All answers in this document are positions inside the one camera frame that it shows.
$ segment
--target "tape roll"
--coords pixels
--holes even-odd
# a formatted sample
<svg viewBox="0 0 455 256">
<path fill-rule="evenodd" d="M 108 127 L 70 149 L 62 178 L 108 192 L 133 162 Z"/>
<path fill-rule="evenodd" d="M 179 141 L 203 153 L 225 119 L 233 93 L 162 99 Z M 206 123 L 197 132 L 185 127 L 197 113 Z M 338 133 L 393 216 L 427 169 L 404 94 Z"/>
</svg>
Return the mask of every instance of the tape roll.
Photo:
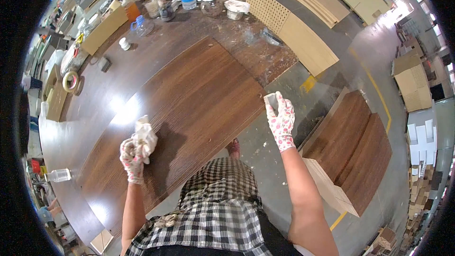
<svg viewBox="0 0 455 256">
<path fill-rule="evenodd" d="M 73 78 L 71 85 L 68 87 L 68 79 Z M 66 92 L 73 93 L 77 89 L 77 84 L 79 83 L 79 76 L 77 75 L 76 71 L 70 71 L 63 77 L 63 89 Z"/>
</svg>

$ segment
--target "concrete floor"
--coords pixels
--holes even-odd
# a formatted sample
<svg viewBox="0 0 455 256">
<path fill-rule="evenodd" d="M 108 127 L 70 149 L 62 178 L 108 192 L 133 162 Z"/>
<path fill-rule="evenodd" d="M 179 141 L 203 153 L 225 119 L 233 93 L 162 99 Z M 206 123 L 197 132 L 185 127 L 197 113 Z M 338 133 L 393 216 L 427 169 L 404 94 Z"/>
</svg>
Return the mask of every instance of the concrete floor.
<svg viewBox="0 0 455 256">
<path fill-rule="evenodd" d="M 304 9 L 300 5 L 293 12 L 299 17 L 305 16 Z M 318 28 L 318 23 L 323 25 L 321 21 L 310 23 L 315 28 Z M 406 184 L 409 165 L 404 134 L 406 112 L 398 95 L 398 87 L 390 76 L 391 61 L 400 43 L 393 22 L 383 16 L 374 25 L 363 28 L 359 18 L 350 14 L 339 23 L 336 32 L 333 36 L 330 33 L 320 36 L 340 58 L 339 62 L 315 78 L 301 63 L 297 63 L 267 86 L 266 91 L 279 90 L 293 102 L 296 113 L 293 137 L 297 146 L 315 126 L 315 118 L 327 114 L 344 87 L 351 91 L 360 89 L 372 112 L 379 113 L 384 127 L 388 129 L 393 155 L 384 179 L 362 217 L 357 218 L 348 213 L 336 225 L 340 213 L 324 203 L 327 223 L 332 226 L 335 224 L 333 236 L 339 253 L 350 256 L 361 255 L 382 226 L 395 230 L 398 243 L 401 242 L 409 200 Z M 292 206 L 284 167 L 265 111 L 238 139 L 241 159 L 251 166 L 256 175 L 259 193 L 270 221 L 286 235 Z M 218 156 L 227 156 L 227 152 L 223 150 Z M 179 190 L 176 190 L 148 213 L 147 218 L 172 211 L 178 196 Z M 118 255 L 120 249 L 118 239 L 112 242 L 106 255 Z"/>
</svg>

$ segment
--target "floral gardening glove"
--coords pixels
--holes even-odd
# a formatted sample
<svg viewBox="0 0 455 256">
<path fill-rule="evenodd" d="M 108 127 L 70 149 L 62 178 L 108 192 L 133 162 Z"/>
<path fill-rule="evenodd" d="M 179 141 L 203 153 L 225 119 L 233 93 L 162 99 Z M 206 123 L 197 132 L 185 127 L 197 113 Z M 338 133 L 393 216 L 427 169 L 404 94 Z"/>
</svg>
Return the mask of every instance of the floral gardening glove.
<svg viewBox="0 0 455 256">
<path fill-rule="evenodd" d="M 142 145 L 135 146 L 133 138 L 122 142 L 120 145 L 120 161 L 128 173 L 128 182 L 144 184 L 144 160 Z"/>
<path fill-rule="evenodd" d="M 279 91 L 276 92 L 278 101 L 278 116 L 275 115 L 271 105 L 265 105 L 267 111 L 268 125 L 272 130 L 273 137 L 278 145 L 280 153 L 295 147 L 294 140 L 292 139 L 292 128 L 294 127 L 294 108 L 291 101 L 283 99 Z"/>
</svg>

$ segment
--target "checkered shirt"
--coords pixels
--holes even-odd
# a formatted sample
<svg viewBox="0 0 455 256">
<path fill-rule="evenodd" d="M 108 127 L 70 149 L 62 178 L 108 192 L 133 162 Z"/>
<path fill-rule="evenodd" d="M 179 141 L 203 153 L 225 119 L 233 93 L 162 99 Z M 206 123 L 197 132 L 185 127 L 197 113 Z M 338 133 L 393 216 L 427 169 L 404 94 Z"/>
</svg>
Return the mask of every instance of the checkered shirt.
<svg viewBox="0 0 455 256">
<path fill-rule="evenodd" d="M 242 161 L 218 158 L 207 163 L 183 186 L 171 227 L 158 228 L 151 218 L 134 237 L 125 255 L 147 248 L 183 245 L 271 256 L 257 215 L 262 209 L 251 169 Z"/>
</svg>

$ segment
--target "workbench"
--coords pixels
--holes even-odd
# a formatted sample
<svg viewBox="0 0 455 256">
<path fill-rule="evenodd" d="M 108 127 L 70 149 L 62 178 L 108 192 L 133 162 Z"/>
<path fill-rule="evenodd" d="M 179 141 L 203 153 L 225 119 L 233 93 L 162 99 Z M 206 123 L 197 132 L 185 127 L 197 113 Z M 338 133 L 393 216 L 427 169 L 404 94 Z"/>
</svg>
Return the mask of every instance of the workbench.
<svg viewBox="0 0 455 256">
<path fill-rule="evenodd" d="M 218 41 L 263 87 L 297 63 L 287 46 L 273 46 L 259 37 L 265 27 L 253 16 L 233 21 L 222 13 L 219 18 L 202 15 L 199 9 L 179 9 L 173 21 L 153 20 L 155 28 L 147 37 L 135 37 L 129 23 L 121 26 L 83 64 L 79 75 L 84 79 L 79 96 L 69 94 L 59 123 L 40 117 L 40 140 L 48 171 L 68 168 L 72 179 L 52 183 L 66 218 L 85 244 L 89 244 L 105 227 L 110 208 L 119 202 L 108 194 L 95 206 L 88 205 L 76 180 L 97 140 L 125 103 L 141 86 L 181 52 L 206 36 Z M 123 51 L 122 37 L 130 38 L 132 48 Z M 101 56 L 111 62 L 103 73 L 96 62 Z M 112 162 L 120 162 L 118 156 Z M 125 182 L 126 174 L 112 182 Z M 106 229 L 119 236 L 118 227 Z"/>
</svg>

